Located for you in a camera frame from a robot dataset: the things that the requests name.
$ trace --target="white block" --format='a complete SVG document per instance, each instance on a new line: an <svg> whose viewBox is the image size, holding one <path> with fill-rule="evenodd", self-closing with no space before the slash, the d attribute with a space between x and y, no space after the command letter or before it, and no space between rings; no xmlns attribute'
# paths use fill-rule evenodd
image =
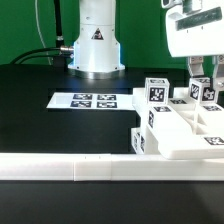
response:
<svg viewBox="0 0 224 224"><path fill-rule="evenodd" d="M218 92L210 88L209 78L191 78L189 97L198 103L215 103L218 99Z"/></svg>
<svg viewBox="0 0 224 224"><path fill-rule="evenodd" d="M132 128L131 129L131 145L132 145L133 149L135 150L136 154L142 154L142 153L139 153L140 128Z"/></svg>
<svg viewBox="0 0 224 224"><path fill-rule="evenodd" d="M170 106L151 107L148 114L148 127L156 136L191 135L190 125Z"/></svg>
<svg viewBox="0 0 224 224"><path fill-rule="evenodd" d="M167 104L169 86L167 79L146 78L144 97L147 105Z"/></svg>
<svg viewBox="0 0 224 224"><path fill-rule="evenodd" d="M158 151L158 141L147 126L147 114L145 113L141 117L139 154L160 154Z"/></svg>

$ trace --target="white cube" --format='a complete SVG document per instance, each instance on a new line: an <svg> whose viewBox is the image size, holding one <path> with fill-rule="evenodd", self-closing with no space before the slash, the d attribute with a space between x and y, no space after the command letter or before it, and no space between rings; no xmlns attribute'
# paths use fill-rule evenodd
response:
<svg viewBox="0 0 224 224"><path fill-rule="evenodd" d="M210 88L209 78L191 78L189 97L198 103L213 103L218 99L218 92Z"/></svg>
<svg viewBox="0 0 224 224"><path fill-rule="evenodd" d="M147 105L167 104L169 86L167 79L146 78L144 97Z"/></svg>

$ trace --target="green wall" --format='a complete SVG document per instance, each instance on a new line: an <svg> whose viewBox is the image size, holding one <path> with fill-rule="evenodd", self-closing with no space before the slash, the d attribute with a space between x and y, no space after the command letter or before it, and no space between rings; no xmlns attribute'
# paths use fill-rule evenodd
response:
<svg viewBox="0 0 224 224"><path fill-rule="evenodd" d="M122 46L122 63L127 67L186 68L184 58L171 58L165 35L165 13L160 0L117 0L116 37ZM72 45L79 35L79 1L61 0L65 43ZM39 18L48 47L55 45L53 0L39 0ZM9 63L29 50L42 48L34 0L0 3L0 64ZM46 59L29 63L47 64Z"/></svg>

